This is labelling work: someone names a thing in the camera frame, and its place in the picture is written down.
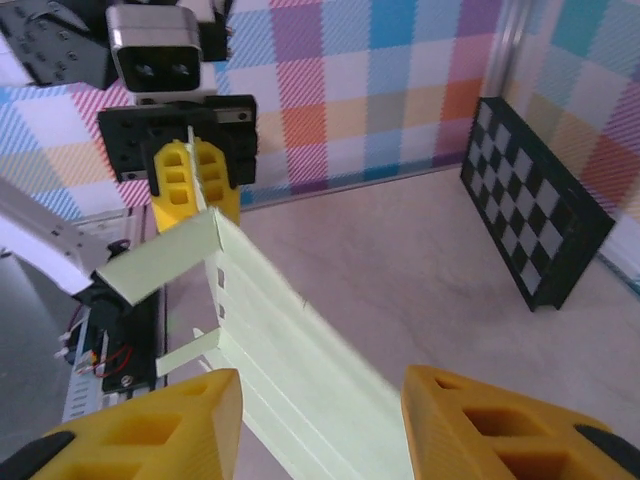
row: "checkerboard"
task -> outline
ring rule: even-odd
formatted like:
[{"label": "checkerboard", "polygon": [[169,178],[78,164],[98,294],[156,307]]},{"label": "checkerboard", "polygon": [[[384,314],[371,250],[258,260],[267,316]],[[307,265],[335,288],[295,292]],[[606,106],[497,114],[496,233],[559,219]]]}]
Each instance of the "checkerboard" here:
[{"label": "checkerboard", "polygon": [[461,177],[529,308],[560,308],[613,220],[501,98],[480,100]]}]

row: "black bracket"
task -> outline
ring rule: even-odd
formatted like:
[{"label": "black bracket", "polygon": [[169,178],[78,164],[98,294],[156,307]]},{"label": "black bracket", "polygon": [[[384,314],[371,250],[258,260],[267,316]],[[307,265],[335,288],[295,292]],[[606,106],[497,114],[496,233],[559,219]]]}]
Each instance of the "black bracket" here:
[{"label": "black bracket", "polygon": [[215,22],[198,23],[198,33],[200,36],[200,49],[202,50],[202,60],[204,62],[220,62],[227,59],[228,45],[226,18],[215,12]]},{"label": "black bracket", "polygon": [[151,194],[160,194],[153,158],[173,140],[187,142],[188,127],[225,154],[229,186],[255,182],[257,106],[251,95],[209,96],[204,103],[110,108],[98,113],[109,162],[119,182],[146,172]]},{"label": "black bracket", "polygon": [[640,479],[640,450],[637,447],[615,433],[590,425],[575,425],[574,428],[621,468]]},{"label": "black bracket", "polygon": [[70,18],[87,26],[60,2],[21,0],[0,5],[0,30],[37,86],[85,82],[108,88],[118,75],[106,28],[104,38],[98,38],[70,23]]},{"label": "black bracket", "polygon": [[75,438],[75,433],[63,431],[26,444],[0,463],[0,479],[27,480],[33,477]]},{"label": "black bracket", "polygon": [[[126,252],[127,247],[115,242],[109,245],[109,250],[114,258]],[[102,390],[110,393],[142,385],[153,388],[157,379],[159,292],[132,306],[98,274],[94,273],[92,280],[88,288],[75,295],[76,300],[91,308],[88,320],[91,335],[87,335],[90,340],[76,348],[76,355],[87,347],[101,353],[102,333],[106,331],[109,336],[106,357],[111,360],[104,367]]]}]

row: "colorful plaid backdrop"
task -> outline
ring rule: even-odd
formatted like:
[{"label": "colorful plaid backdrop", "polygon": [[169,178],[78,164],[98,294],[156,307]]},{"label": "colorful plaid backdrop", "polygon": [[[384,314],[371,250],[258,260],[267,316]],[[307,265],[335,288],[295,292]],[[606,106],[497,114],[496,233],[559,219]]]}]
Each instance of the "colorful plaid backdrop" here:
[{"label": "colorful plaid backdrop", "polygon": [[640,1],[534,2],[506,96],[616,217],[603,254],[640,289]]},{"label": "colorful plaid backdrop", "polygon": [[[237,0],[221,94],[259,109],[245,205],[461,160],[502,0]],[[119,85],[0,90],[0,175],[77,218],[148,201],[117,185],[95,124]]]}]

